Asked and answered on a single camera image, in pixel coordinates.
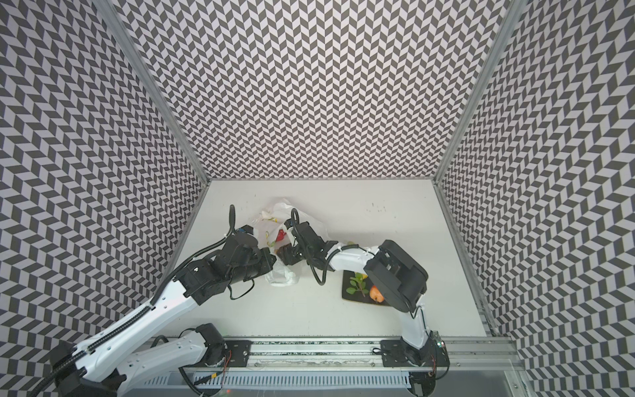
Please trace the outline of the yellow lemon with leaves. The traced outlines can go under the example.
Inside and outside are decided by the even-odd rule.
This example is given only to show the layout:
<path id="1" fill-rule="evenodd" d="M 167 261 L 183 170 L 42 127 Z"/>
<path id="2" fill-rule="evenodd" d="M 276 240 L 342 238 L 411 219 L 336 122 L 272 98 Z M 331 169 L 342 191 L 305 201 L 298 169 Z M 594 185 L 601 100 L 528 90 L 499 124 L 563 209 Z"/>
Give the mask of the yellow lemon with leaves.
<path id="1" fill-rule="evenodd" d="M 349 277 L 349 286 L 346 288 L 346 292 L 349 295 L 361 294 L 362 297 L 367 297 L 369 290 L 366 287 L 367 275 L 362 273 L 355 273 L 354 276 Z"/>

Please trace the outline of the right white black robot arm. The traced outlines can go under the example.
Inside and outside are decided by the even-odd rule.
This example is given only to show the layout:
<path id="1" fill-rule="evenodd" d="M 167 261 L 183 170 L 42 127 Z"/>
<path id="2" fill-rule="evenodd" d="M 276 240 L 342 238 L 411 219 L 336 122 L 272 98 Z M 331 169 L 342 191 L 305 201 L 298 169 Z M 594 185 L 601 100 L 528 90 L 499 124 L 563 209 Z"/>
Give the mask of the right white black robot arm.
<path id="1" fill-rule="evenodd" d="M 284 227 L 289 243 L 278 250 L 278 257 L 286 266 L 305 261 L 319 286 L 326 284 L 330 271 L 348 271 L 353 274 L 345 285 L 348 292 L 363 294 L 400 312 L 401 351 L 391 357 L 416 367 L 438 360 L 435 352 L 444 344 L 432 341 L 423 303 L 429 275 L 398 243 L 386 240 L 379 246 L 363 247 L 326 241 L 310 223 L 291 218 Z M 357 275 L 365 278 L 359 280 Z"/>

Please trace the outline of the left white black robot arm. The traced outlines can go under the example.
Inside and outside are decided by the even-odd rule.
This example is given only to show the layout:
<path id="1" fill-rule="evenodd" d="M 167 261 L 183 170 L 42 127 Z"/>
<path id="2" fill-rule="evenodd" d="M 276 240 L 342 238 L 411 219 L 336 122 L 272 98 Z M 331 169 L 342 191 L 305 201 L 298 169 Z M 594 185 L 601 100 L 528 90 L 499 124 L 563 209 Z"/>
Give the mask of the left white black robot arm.
<path id="1" fill-rule="evenodd" d="M 122 396 L 168 370 L 184 372 L 192 365 L 225 369 L 233 353 L 210 323 L 142 352 L 137 349 L 184 314 L 231 291 L 234 284 L 270 273 L 276 261 L 251 233 L 230 230 L 179 264 L 140 307 L 76 345 L 62 342 L 55 347 L 51 373 L 29 394 L 37 396 L 53 385 L 62 396 Z"/>

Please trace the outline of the white plastic bag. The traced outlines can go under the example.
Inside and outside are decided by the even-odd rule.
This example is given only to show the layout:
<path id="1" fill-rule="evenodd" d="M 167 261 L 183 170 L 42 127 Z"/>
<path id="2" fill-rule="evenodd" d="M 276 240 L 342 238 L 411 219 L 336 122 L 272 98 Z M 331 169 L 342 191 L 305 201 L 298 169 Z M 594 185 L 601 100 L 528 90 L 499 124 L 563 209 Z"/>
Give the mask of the white plastic bag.
<path id="1" fill-rule="evenodd" d="M 295 265 L 286 266 L 277 256 L 277 250 L 286 243 L 293 243 L 294 237 L 289 238 L 286 233 L 286 237 L 282 242 L 277 243 L 275 241 L 280 229 L 283 229 L 285 232 L 287 231 L 284 223 L 287 220 L 293 221 L 292 213 L 294 211 L 297 213 L 297 218 L 300 223 L 309 222 L 310 226 L 314 229 L 317 235 L 319 235 L 324 241 L 329 241 L 327 228 L 322 222 L 299 210 L 286 199 L 280 199 L 269 207 L 263 209 L 255 218 L 253 218 L 251 226 L 254 228 L 254 235 L 259 245 L 269 248 L 271 253 L 276 256 L 276 262 L 273 266 L 273 270 L 266 275 L 267 282 L 274 287 L 287 287 L 299 282 L 299 271 L 295 269 L 295 266 L 304 260 L 301 260 Z"/>

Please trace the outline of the red apple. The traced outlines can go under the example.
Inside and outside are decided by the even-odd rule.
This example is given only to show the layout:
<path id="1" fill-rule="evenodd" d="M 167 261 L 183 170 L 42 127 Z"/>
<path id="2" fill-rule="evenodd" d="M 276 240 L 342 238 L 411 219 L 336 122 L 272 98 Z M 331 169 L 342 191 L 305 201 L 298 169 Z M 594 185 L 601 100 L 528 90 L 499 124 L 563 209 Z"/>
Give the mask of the red apple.
<path id="1" fill-rule="evenodd" d="M 286 237 L 286 232 L 283 229 L 280 229 L 276 236 L 276 242 L 282 242 Z"/>

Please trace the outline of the orange peach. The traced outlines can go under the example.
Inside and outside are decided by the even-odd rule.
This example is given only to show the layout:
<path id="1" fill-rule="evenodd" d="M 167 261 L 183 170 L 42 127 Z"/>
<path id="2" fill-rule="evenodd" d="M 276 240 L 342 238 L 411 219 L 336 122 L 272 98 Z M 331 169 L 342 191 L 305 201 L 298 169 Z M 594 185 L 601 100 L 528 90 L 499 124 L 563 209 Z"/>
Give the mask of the orange peach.
<path id="1" fill-rule="evenodd" d="M 369 290 L 369 297 L 377 304 L 382 304 L 385 301 L 384 296 L 380 293 L 377 286 L 372 286 Z"/>

